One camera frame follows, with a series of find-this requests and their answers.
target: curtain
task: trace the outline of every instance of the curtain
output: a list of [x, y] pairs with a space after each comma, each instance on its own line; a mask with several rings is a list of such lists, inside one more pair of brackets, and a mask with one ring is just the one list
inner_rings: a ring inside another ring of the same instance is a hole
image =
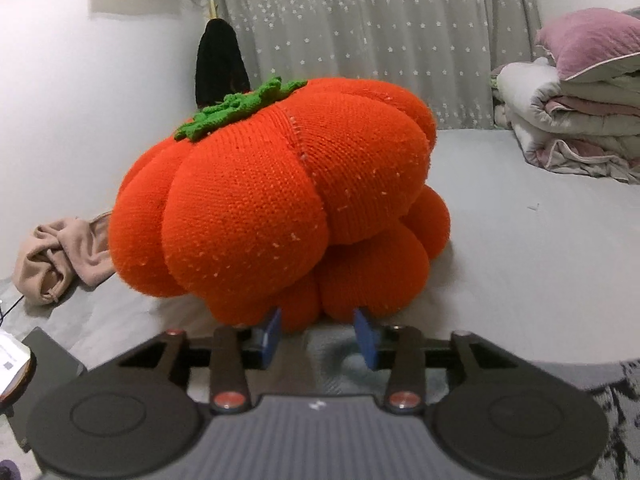
[[272, 75], [341, 75], [399, 84], [440, 128], [491, 128], [488, 81], [531, 60], [533, 0], [221, 0], [252, 86]]

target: bed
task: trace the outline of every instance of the bed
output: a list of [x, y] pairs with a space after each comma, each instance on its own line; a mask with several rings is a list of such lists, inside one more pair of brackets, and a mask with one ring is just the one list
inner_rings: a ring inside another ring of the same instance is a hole
[[[471, 330], [530, 360], [640, 357], [640, 187], [534, 168], [506, 130], [440, 132], [428, 182], [449, 205], [451, 243], [395, 321], [443, 338]], [[113, 276], [54, 309], [18, 307], [2, 327], [22, 337], [36, 325], [91, 368], [169, 327], [201, 336], [216, 324], [197, 298], [148, 298]], [[351, 328], [321, 323], [283, 340], [249, 380], [254, 394], [355, 393], [380, 391], [384, 377], [365, 370]], [[205, 384], [195, 375], [191, 394]], [[36, 475], [4, 417], [0, 449]]]

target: stack of bedding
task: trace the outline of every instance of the stack of bedding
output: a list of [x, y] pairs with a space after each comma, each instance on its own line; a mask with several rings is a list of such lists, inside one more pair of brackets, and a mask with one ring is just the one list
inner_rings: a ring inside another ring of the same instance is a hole
[[527, 162], [640, 184], [640, 20], [580, 10], [543, 27], [538, 43], [553, 63], [511, 63], [497, 75]]

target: orange plush pumpkin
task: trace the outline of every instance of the orange plush pumpkin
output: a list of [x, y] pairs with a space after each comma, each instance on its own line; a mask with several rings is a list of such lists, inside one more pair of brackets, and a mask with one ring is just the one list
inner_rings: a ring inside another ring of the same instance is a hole
[[113, 263], [136, 290], [192, 292], [229, 324], [275, 304], [288, 331], [322, 311], [348, 322], [363, 304], [392, 314], [449, 238], [424, 185], [434, 142], [430, 110], [398, 86], [274, 79], [205, 108], [133, 165], [111, 216]]

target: green pumpkin stem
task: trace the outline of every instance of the green pumpkin stem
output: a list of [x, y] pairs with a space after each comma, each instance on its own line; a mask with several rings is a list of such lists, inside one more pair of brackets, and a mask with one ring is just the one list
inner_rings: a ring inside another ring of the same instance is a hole
[[306, 80], [283, 85], [281, 78], [273, 77], [249, 94], [229, 94], [220, 104], [208, 106], [195, 114], [192, 123], [180, 126], [174, 133], [174, 139], [198, 142], [228, 124], [246, 119], [258, 110], [286, 99], [305, 85]]

